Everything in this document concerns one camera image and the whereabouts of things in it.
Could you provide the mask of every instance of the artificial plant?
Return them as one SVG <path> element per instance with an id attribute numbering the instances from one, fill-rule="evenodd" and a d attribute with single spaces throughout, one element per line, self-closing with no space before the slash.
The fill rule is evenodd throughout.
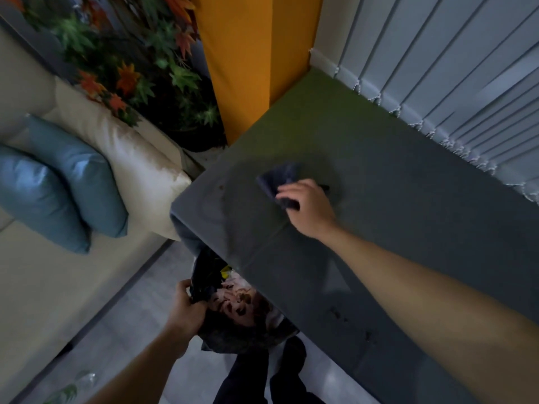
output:
<path id="1" fill-rule="evenodd" d="M 220 126 L 211 83 L 189 59 L 198 38 L 190 0 L 8 1 L 58 38 L 88 98 L 128 125 L 140 113 L 172 138 Z"/>

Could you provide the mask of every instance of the gray table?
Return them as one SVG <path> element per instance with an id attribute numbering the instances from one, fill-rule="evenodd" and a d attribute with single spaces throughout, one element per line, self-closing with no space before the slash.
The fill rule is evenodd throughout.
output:
<path id="1" fill-rule="evenodd" d="M 331 186 L 357 235 L 539 322 L 539 207 L 311 70 L 173 204 L 200 238 L 381 403 L 475 402 L 255 177 L 284 160 Z"/>

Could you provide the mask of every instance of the hand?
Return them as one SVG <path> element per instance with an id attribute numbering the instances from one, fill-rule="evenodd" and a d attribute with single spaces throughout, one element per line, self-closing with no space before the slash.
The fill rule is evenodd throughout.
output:
<path id="1" fill-rule="evenodd" d="M 206 302 L 191 305 L 187 294 L 189 286 L 191 279 L 185 279 L 176 285 L 172 310 L 162 331 L 162 335 L 176 345 L 178 357 L 183 356 L 189 341 L 197 334 L 206 316 Z"/>
<path id="2" fill-rule="evenodd" d="M 285 184 L 276 198 L 290 198 L 300 203 L 300 210 L 287 209 L 290 222 L 300 233 L 322 241 L 337 226 L 335 213 L 320 186 L 312 179 Z"/>

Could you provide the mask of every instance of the white sofa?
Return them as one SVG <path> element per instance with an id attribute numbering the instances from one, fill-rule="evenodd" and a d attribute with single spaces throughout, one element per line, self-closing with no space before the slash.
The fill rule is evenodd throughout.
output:
<path id="1" fill-rule="evenodd" d="M 0 143 L 24 146 L 24 115 L 53 109 L 54 78 L 1 28 L 0 56 Z M 147 140 L 182 159 L 164 135 Z M 165 241 L 130 217 L 126 237 L 94 233 L 90 254 L 77 255 L 0 209 L 0 403 L 11 401 Z"/>

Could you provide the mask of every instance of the leg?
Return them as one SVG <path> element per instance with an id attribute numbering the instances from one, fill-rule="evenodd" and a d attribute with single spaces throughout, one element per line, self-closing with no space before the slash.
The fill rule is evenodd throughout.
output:
<path id="1" fill-rule="evenodd" d="M 267 350 L 239 354 L 213 404 L 267 404 L 268 356 Z"/>
<path id="2" fill-rule="evenodd" d="M 273 404 L 324 404 L 313 393 L 307 393 L 300 379 L 300 371 L 305 364 L 307 352 L 298 337 L 286 341 L 281 367 L 269 381 Z"/>

